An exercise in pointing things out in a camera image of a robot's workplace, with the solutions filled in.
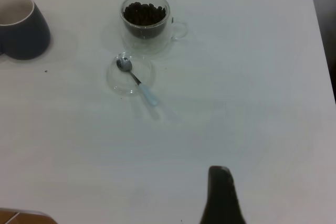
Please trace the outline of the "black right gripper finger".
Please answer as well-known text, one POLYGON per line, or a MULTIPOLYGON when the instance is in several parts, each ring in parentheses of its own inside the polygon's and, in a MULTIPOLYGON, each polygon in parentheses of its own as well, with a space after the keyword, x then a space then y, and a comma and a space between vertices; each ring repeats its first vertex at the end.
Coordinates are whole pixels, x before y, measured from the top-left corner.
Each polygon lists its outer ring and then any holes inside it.
POLYGON ((200 223, 245 223, 233 176, 225 166, 208 170, 207 202, 200 223))

